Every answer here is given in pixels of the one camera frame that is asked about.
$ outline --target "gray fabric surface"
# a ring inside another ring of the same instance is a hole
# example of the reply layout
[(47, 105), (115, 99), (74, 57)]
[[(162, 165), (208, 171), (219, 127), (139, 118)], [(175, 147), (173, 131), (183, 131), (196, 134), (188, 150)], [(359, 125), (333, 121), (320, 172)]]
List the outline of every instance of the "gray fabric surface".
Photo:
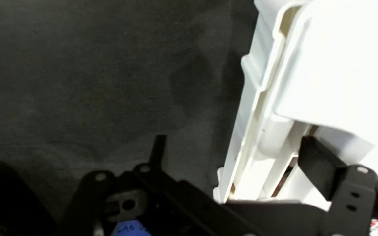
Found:
[(251, 26), (250, 2), (0, 0), (0, 160), (59, 219), (86, 172), (166, 134), (165, 171), (209, 194)]

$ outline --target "gray carpet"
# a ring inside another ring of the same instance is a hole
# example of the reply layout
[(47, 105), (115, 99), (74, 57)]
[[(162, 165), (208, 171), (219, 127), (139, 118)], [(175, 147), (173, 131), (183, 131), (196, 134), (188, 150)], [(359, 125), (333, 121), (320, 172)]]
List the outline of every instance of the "gray carpet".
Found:
[(166, 134), (165, 171), (209, 194), (253, 23), (251, 0), (0, 0), (0, 160), (59, 219)]

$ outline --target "dark background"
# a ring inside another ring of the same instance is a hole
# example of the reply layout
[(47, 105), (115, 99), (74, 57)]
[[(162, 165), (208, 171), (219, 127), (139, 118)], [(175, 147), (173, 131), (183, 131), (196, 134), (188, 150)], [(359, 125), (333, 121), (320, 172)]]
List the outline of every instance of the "dark background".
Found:
[(211, 194), (253, 0), (0, 0), (0, 160), (59, 219), (89, 171), (145, 162)]

